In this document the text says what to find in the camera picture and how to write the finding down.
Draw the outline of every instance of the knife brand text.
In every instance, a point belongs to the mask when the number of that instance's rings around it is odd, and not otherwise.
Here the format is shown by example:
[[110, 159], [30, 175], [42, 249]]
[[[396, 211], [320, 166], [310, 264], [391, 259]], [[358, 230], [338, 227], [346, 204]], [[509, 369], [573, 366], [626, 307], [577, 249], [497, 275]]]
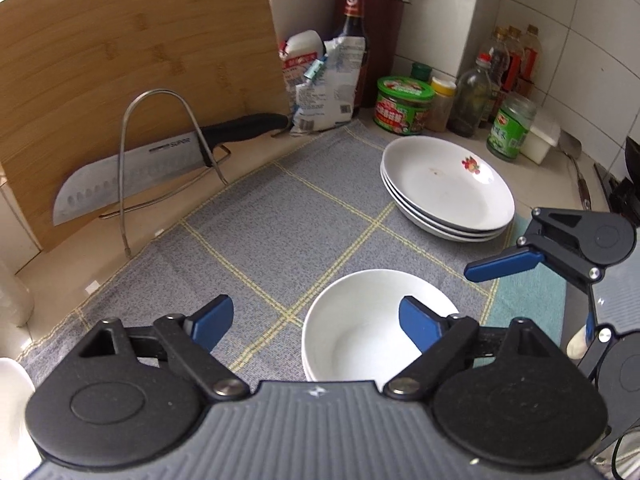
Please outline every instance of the knife brand text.
[[174, 148], [175, 146], [180, 146], [180, 144], [185, 144], [187, 142], [191, 142], [191, 138], [185, 137], [184, 139], [174, 140], [174, 142], [168, 142], [163, 144], [162, 146], [156, 146], [155, 148], [151, 148], [149, 153], [159, 152], [160, 150], [166, 150], [168, 148]]

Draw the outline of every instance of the bamboo cutting board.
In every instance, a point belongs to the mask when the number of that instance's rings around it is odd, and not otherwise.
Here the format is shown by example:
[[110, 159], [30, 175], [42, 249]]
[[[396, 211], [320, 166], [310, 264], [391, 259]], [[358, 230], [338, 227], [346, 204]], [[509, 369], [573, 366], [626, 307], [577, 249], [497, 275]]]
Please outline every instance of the bamboo cutting board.
[[[202, 126], [288, 112], [268, 0], [6, 0], [0, 16], [0, 162], [45, 250], [100, 213], [51, 219], [66, 178], [118, 152], [143, 91], [178, 92]], [[175, 98], [153, 96], [126, 148], [191, 129]]]

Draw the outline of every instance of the stove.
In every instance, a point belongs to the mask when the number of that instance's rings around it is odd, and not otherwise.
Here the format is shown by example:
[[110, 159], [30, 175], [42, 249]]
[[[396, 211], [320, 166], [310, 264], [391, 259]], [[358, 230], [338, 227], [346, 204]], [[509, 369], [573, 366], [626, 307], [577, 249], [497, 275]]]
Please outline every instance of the stove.
[[633, 225], [640, 227], [640, 190], [628, 178], [619, 181], [600, 164], [593, 166], [607, 198], [609, 210], [621, 214]]

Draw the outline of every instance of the flower decal on plate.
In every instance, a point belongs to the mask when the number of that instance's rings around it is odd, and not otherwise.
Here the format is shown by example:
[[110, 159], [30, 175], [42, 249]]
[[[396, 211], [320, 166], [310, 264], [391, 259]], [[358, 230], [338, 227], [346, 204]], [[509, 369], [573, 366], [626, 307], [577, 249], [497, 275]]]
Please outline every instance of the flower decal on plate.
[[470, 173], [480, 174], [480, 164], [472, 157], [468, 156], [465, 160], [462, 161], [462, 165], [465, 167], [465, 170]]

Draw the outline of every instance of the white cylindrical container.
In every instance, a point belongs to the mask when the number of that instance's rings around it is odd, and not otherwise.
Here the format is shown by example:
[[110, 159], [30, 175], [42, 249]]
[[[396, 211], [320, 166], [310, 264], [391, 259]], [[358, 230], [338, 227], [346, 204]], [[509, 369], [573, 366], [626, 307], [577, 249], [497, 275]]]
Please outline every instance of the white cylindrical container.
[[548, 112], [538, 108], [520, 153], [536, 164], [542, 164], [551, 147], [556, 147], [559, 141], [560, 124]]
[[33, 312], [33, 296], [0, 261], [0, 319], [14, 324], [24, 325]]

